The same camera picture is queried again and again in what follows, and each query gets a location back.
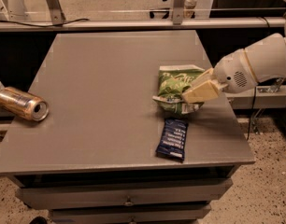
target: floor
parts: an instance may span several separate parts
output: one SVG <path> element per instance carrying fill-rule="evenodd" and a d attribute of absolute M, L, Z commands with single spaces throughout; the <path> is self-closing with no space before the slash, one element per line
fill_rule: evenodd
<path fill-rule="evenodd" d="M 170 6 L 169 1 L 162 0 L 86 0 L 86 4 L 84 0 L 61 1 L 69 20 L 142 19 L 149 16 L 146 11 L 151 8 Z M 34 21 L 49 18 L 44 0 L 25 0 L 25 4 Z M 136 12 L 121 13 L 134 8 Z M 238 117 L 238 121 L 247 136 L 248 119 Z M 261 135 L 251 133 L 249 139 L 256 163 L 236 171 L 234 185 L 211 203 L 212 211 L 199 220 L 200 224 L 286 224 L 286 135 L 275 117 L 259 119 L 259 128 Z M 0 224 L 28 224 L 34 217 L 48 216 L 47 211 L 32 210 L 16 199 L 15 190 L 13 183 L 0 177 Z"/>
<path fill-rule="evenodd" d="M 237 120 L 247 137 L 248 119 Z M 249 138 L 255 164 L 236 171 L 234 185 L 211 203 L 211 212 L 199 224 L 286 224 L 286 134 L 276 118 L 262 117 L 258 127 L 261 134 Z M 48 216 L 25 206 L 14 197 L 15 190 L 0 177 L 0 224 L 28 224 L 34 217 Z"/>

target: packet label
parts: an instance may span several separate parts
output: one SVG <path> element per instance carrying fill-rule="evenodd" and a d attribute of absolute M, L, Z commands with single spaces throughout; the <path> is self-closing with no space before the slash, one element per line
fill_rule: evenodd
<path fill-rule="evenodd" d="M 165 119 L 160 144 L 156 152 L 184 160 L 188 123 L 180 119 Z"/>

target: desk drawer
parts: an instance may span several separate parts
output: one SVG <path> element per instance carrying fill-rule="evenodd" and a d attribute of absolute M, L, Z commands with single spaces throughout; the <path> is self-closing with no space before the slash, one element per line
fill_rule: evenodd
<path fill-rule="evenodd" d="M 154 221 L 182 221 L 203 218 L 210 211 L 204 204 L 170 204 L 121 208 L 89 208 L 85 210 L 57 210 L 50 218 L 61 224 L 141 223 Z"/>
<path fill-rule="evenodd" d="M 42 189 L 19 189 L 16 196 L 35 209 L 133 206 L 218 200 L 231 179 L 180 180 Z"/>

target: gray tabletop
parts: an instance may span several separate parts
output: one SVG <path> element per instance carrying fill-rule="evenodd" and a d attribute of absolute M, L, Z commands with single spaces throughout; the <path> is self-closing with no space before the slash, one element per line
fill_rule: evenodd
<path fill-rule="evenodd" d="M 15 118 L 0 175 L 254 162 L 224 95 L 190 115 L 184 162 L 156 156 L 167 116 L 151 99 L 159 66 L 190 63 L 210 67 L 195 31 L 57 35 L 30 89 L 50 114 Z"/>

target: gold can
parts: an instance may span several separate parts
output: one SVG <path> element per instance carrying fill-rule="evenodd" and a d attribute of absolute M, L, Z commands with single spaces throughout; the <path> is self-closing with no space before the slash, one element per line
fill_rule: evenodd
<path fill-rule="evenodd" d="M 49 113 L 48 103 L 42 98 L 13 87 L 0 91 L 0 106 L 28 120 L 41 121 Z"/>

